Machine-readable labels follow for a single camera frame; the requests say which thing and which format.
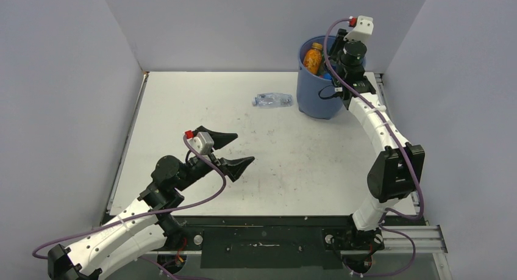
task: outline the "white table surface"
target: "white table surface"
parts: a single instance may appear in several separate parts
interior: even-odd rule
[[[375,84],[372,73],[368,78]],[[151,182],[165,155],[184,160],[185,131],[200,125],[239,138],[215,152],[255,161],[213,201],[175,215],[350,215],[368,193],[366,175],[376,154],[359,122],[344,108],[317,120],[291,107],[262,109],[258,93],[296,96],[297,73],[151,72],[130,138],[111,215],[121,212]],[[212,171],[182,192],[190,204],[214,194]],[[397,210],[413,215],[410,198]]]

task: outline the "white bracket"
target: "white bracket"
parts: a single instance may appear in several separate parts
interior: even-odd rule
[[[208,132],[198,132],[188,143],[201,155],[210,154],[214,145],[214,141]]]
[[[136,214],[146,213],[149,209],[145,201],[134,199],[125,210],[106,224],[119,222]],[[68,246],[70,248],[68,257],[73,265],[81,265],[80,272],[82,274],[90,275],[95,269],[99,268],[107,256],[111,255],[125,242],[132,241],[133,245],[138,246],[139,242],[134,237],[144,228],[156,222],[158,222],[158,218],[155,215],[144,216],[97,232],[70,244]]]
[[[122,268],[132,260],[138,259],[154,249],[161,248],[167,238],[163,235],[163,229],[159,225],[151,225],[137,233],[134,240],[124,242],[119,248],[107,256],[99,266],[102,274],[99,280],[104,280],[113,272]]]
[[[345,40],[356,40],[366,44],[373,32],[373,18],[368,16],[357,17],[355,27],[344,37]]]
[[[386,146],[389,146],[392,149],[398,148],[397,144],[386,130],[386,124],[380,120],[376,112],[380,112],[384,116],[387,124],[390,125],[390,128],[395,133],[397,139],[402,145],[405,145],[408,140],[399,132],[390,117],[386,114],[386,107],[381,105],[379,97],[372,93],[363,93],[361,96],[365,97],[371,104],[373,104],[374,108],[370,108],[370,106],[364,103],[360,98],[354,97],[350,101],[348,111],[350,111],[363,126],[363,129],[373,145],[375,153],[384,151]]]
[[[395,206],[399,201],[399,199],[395,198],[381,203],[368,193],[359,209],[352,214],[355,227],[357,230],[363,231],[374,230],[379,227],[379,220],[382,218],[386,208]]]

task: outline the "white wall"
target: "white wall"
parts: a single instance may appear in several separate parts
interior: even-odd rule
[[[104,0],[0,0],[1,279],[98,224],[142,74]]]
[[[106,1],[145,70],[295,70],[304,41],[366,15],[367,69],[384,72],[425,0]]]
[[[427,0],[385,75],[455,279],[515,279],[515,0]]]

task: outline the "clear plastic bottle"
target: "clear plastic bottle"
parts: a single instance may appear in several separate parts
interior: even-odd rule
[[[257,94],[251,103],[253,106],[264,108],[288,107],[293,105],[293,96],[283,93]]]

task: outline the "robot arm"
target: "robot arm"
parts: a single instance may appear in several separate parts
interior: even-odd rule
[[[373,19],[365,16],[351,18],[349,26],[353,27],[350,32],[339,29],[337,38],[329,51],[329,59],[331,64],[336,66],[337,75],[354,88],[362,98],[352,94],[346,86],[333,77],[332,83],[336,91],[334,97],[341,98],[345,108],[359,120],[375,152],[378,153],[368,173],[369,194],[352,215],[356,231],[373,231],[379,227],[379,221],[386,212],[386,208],[393,207],[415,191],[414,182],[401,151],[407,153],[420,180],[424,150],[419,145],[411,145],[398,131],[386,114],[386,107],[381,105],[375,88],[364,77],[365,41],[373,31]],[[393,137],[387,132],[386,124],[390,126],[400,144],[405,145],[403,149],[399,149]]]
[[[218,159],[213,155],[213,150],[226,146],[238,137],[237,134],[213,132],[202,126],[185,134],[192,148],[209,158],[232,181],[236,181],[254,160],[254,157]],[[182,225],[166,210],[178,207],[184,200],[179,191],[185,190],[211,170],[209,165],[197,157],[186,163],[174,156],[162,157],[151,174],[152,182],[126,209],[104,225],[114,226],[68,246],[56,245],[49,250],[50,278],[105,279],[128,262],[162,247],[168,239],[173,246],[176,245],[183,237]],[[163,212],[130,218],[160,210]]]

